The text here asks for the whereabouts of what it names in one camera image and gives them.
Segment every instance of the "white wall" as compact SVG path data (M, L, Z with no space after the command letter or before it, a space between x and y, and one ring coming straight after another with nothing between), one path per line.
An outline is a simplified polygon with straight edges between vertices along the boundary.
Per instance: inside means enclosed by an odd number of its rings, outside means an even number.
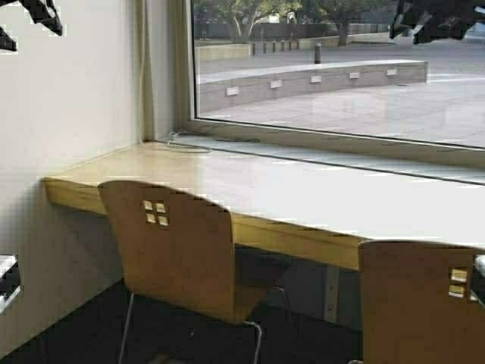
M121 278L106 220L50 206L46 174L136 143L133 0L56 0L66 36L0 8L0 252L24 292L0 316L0 358Z

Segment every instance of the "wooden chair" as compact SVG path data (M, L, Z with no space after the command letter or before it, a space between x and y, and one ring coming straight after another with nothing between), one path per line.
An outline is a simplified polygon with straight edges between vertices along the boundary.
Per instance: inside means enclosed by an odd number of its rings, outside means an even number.
M102 184L99 192L132 293L119 363L135 295L255 327L257 363L262 331L246 320L288 267L263 258L256 262L246 254L237 256L230 213L206 199L120 180Z
M485 309L470 292L478 255L438 243L363 243L364 363L483 362Z

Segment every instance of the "tree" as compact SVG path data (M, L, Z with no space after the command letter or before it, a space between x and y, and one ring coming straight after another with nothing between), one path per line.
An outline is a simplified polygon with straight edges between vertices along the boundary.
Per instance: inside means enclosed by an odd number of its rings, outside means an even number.
M335 23L339 31L339 46L347 45L350 23L360 16L383 6L388 0L313 0L314 9L320 11L323 17Z
M196 0L195 6L226 22L233 43L247 43L258 20L298 11L301 0Z

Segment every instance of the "square cutout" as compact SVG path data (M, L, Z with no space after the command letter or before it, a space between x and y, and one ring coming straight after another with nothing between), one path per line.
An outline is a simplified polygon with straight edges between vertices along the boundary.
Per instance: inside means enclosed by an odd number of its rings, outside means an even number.
M167 209L165 208L165 204L164 203L157 202L157 212L158 213L161 213L161 214L164 214L165 212L167 212Z
M457 283L467 283L468 270L466 268L454 268L451 271L451 280Z
M164 216L158 216L158 223L161 226L168 226L168 219L165 218Z
M465 287L452 284L449 286L448 295L455 298L465 298Z
M143 201L146 211L153 211L153 204L150 201Z
M155 220L155 215L153 214L146 214L146 221L150 224L156 224L157 221Z

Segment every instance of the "concrete wall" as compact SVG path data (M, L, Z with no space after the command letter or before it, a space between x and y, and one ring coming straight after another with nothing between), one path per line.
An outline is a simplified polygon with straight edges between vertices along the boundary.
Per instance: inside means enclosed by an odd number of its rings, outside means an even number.
M137 141L133 0L56 0L66 36L0 8L0 252L23 293L0 315L0 358L121 278L105 218L51 206L41 178Z
M258 68L200 75L197 102L199 112L204 113L309 93L426 80L427 62L424 61L355 61ZM280 82L280 86L272 88L274 81ZM234 87L236 94L228 94Z
M389 38L389 33L366 33L355 34L347 37L347 45L354 42L367 43L394 43ZM338 36L321 36L318 38L305 38L298 40L300 49L314 49L317 43L320 43L324 48L335 48L339 46Z
M194 34L197 39L204 38L209 39L229 39L230 28L227 24L194 24ZM363 33L381 33L388 30L386 24L350 24L350 34L363 34ZM270 24L259 23L255 24L252 32L251 39L261 40L261 35L266 40L272 39L289 39L291 35L294 38L312 38L317 36L335 36L338 29L335 24Z

